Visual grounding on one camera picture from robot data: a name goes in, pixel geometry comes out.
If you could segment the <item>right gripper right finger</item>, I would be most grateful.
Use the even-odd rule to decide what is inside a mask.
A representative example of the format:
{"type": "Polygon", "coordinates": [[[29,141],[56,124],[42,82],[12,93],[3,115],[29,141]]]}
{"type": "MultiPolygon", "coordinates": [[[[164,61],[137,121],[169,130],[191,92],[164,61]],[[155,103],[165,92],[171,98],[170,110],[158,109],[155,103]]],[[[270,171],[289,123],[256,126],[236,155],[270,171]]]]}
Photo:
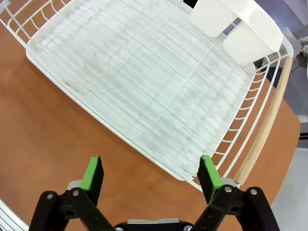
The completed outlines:
{"type": "Polygon", "coordinates": [[[235,216],[243,231],[280,229],[262,189],[250,187],[241,191],[224,184],[210,156],[200,157],[197,177],[207,207],[192,226],[192,231],[216,231],[226,215],[235,216]]]}

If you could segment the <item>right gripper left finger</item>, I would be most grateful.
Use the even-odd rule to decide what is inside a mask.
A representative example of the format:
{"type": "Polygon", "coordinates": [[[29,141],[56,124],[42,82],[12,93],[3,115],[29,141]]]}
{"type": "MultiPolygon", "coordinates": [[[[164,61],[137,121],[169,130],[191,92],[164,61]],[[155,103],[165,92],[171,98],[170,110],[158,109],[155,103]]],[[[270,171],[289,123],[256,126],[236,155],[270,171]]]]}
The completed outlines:
{"type": "Polygon", "coordinates": [[[72,219],[80,219],[88,231],[114,231],[115,228],[97,208],[104,171],[101,158],[91,158],[81,183],[58,195],[40,195],[30,231],[64,231],[72,219]]]}

